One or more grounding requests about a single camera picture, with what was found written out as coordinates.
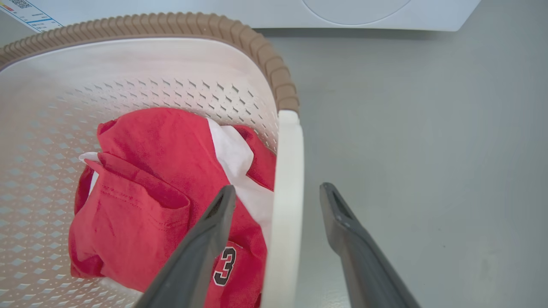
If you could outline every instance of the gray floor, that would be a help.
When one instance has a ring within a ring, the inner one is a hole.
[[[323,181],[423,307],[546,307],[546,13],[546,0],[483,0],[456,33],[264,30],[302,102],[297,307],[349,307]]]

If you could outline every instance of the number 3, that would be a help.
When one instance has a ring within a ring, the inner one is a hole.
[[[236,250],[234,247],[226,247],[222,252],[220,261],[224,261],[225,266],[222,268],[222,272],[215,271],[213,280],[217,286],[225,286],[229,281],[230,272],[232,272],[234,262],[236,261]]]

